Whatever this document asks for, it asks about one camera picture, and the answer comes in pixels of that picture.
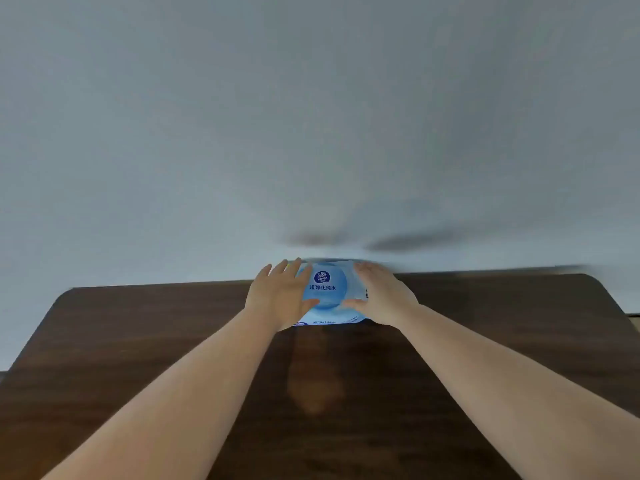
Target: wet wipes package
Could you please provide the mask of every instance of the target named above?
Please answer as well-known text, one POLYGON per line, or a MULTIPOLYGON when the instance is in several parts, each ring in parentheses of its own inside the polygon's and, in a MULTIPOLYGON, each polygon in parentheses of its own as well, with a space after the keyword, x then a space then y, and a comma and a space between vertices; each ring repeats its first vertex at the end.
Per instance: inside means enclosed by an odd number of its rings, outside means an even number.
POLYGON ((353 261, 332 261, 303 265, 313 266, 303 299, 318 298, 320 303, 296 323, 300 325, 332 325, 356 323, 366 317, 352 308, 340 305, 343 299, 369 298, 367 290, 353 270, 353 261))

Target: forearm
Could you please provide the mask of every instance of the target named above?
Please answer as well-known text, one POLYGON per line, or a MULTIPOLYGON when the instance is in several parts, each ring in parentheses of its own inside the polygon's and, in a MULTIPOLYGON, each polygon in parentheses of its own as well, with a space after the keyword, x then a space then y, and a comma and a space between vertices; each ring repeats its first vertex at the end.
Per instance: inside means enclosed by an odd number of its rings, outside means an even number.
POLYGON ((47 480, 204 479, 276 330, 245 311, 110 418, 47 480))
POLYGON ((408 308, 398 324, 524 478, 640 476, 635 416, 426 307, 408 308))

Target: bare skin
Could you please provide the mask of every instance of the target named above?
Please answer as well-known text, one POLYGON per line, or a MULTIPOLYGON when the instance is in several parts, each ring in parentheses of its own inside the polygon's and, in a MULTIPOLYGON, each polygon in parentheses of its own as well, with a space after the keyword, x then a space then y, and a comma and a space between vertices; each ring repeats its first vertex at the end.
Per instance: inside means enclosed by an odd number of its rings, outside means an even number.
MULTIPOLYGON (((244 309, 162 373, 54 468, 47 480, 187 479, 208 475, 278 330, 317 300, 296 277, 265 266, 244 309)), ((640 419, 513 350, 418 304, 386 268, 356 265, 369 300, 346 300, 395 326, 476 427, 525 479, 640 478, 640 419)))
POLYGON ((386 268, 356 272, 369 300, 344 304, 399 329, 524 479, 640 478, 640 419, 421 306, 386 268))

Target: hand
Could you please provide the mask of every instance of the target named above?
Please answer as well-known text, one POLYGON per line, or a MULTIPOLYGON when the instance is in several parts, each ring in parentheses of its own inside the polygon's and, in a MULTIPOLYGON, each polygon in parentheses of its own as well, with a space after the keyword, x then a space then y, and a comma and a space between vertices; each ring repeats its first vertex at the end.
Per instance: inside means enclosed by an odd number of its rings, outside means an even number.
POLYGON ((309 264, 296 276, 301 264, 302 259, 298 258, 287 266, 287 260, 284 259, 270 274, 271 265, 263 267, 251 283, 244 309, 273 320, 277 330, 284 330, 298 322, 320 303, 318 299, 302 301, 313 266, 309 264))
POLYGON ((402 312, 419 305, 413 292, 386 267, 358 262, 353 268, 366 286, 369 299, 345 299, 343 306, 353 308, 374 322, 397 327, 402 312))

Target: table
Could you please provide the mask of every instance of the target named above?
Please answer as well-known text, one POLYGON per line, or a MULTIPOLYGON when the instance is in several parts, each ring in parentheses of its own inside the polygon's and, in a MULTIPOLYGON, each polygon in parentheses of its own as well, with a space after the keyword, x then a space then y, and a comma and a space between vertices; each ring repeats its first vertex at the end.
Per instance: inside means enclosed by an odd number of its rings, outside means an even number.
MULTIPOLYGON (((585 274, 404 274, 421 303, 640 414, 640 335, 585 274)), ((73 289, 0 383, 0 474, 38 479, 243 306, 248 282, 73 289)), ((217 479, 518 478, 406 339, 277 334, 217 479)))

